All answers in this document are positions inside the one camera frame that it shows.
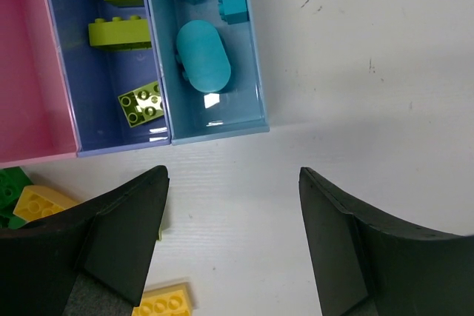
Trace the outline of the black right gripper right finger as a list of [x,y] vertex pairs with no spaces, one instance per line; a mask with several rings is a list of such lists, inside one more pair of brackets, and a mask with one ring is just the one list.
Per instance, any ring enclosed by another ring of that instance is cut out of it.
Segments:
[[473,313],[472,236],[404,221],[309,167],[299,196],[324,315]]

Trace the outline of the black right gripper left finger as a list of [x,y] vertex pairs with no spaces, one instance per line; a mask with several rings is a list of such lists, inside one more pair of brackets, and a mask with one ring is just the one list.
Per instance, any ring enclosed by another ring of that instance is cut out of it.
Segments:
[[128,315],[142,298],[170,185],[153,167],[19,229],[1,231],[3,315]]

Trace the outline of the lime long lego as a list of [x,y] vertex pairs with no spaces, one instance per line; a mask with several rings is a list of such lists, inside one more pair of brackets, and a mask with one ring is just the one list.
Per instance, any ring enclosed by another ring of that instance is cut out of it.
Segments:
[[128,19],[115,16],[88,24],[91,47],[107,51],[149,50],[152,48],[148,20],[134,15]]

